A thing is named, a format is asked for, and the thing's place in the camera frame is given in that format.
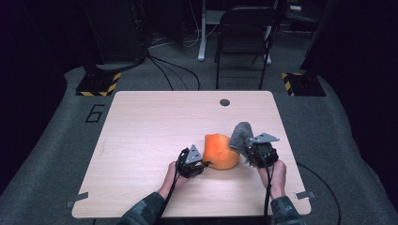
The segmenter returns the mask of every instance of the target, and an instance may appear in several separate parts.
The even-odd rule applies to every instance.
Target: sleeve
[[[158,192],[153,192],[127,211],[117,222],[117,225],[153,224],[161,211],[163,203],[163,197]]]
[[[287,196],[274,199],[271,208],[276,225],[306,225]]]

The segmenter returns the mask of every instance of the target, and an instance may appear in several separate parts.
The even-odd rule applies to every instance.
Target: orange plush toy
[[[217,170],[228,170],[237,165],[240,153],[228,146],[229,140],[222,134],[207,134],[202,162],[210,162],[208,167]]]

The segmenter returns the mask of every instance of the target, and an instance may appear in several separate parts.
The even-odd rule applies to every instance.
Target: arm
[[[169,194],[170,188],[174,181],[174,175],[176,172],[176,163],[172,162],[169,164],[167,174],[164,177],[163,184],[157,192],[153,192],[150,195],[143,198],[141,201],[136,203],[129,211],[127,211],[123,217],[117,222],[117,225],[128,225],[128,224],[153,224],[158,217],[158,214],[163,207],[164,200]],[[182,187],[188,182],[188,178],[180,176],[176,182],[176,189]]]
[[[297,224],[305,225],[305,221],[301,218],[295,206],[284,193],[286,184],[286,165],[278,160],[274,163],[271,179],[271,208],[274,216],[275,224],[288,225]],[[268,175],[265,168],[257,169],[260,174],[264,187],[268,185]]]

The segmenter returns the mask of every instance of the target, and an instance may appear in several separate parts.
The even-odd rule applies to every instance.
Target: hand
[[[276,199],[285,196],[284,186],[286,184],[286,165],[283,161],[276,161],[273,166],[269,167],[269,174],[271,175],[271,199]],[[266,168],[257,168],[260,174],[261,181],[265,188],[268,186],[268,175]]]
[[[169,194],[170,188],[172,187],[174,181],[175,172],[176,172],[176,162],[173,161],[169,164],[169,169],[167,170],[167,174],[164,177],[163,185],[161,185],[161,188],[158,190],[158,193],[160,193],[163,199],[166,199],[167,195]],[[184,186],[189,180],[190,179],[186,177],[179,176],[178,180],[176,181],[175,189]]]

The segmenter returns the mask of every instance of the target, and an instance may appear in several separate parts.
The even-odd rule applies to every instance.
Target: dark jacket sleeve
[[[117,225],[153,224],[161,211],[163,203],[163,197],[158,192],[153,192],[127,211],[117,222]]]
[[[274,199],[271,208],[276,225],[306,225],[287,196]]]

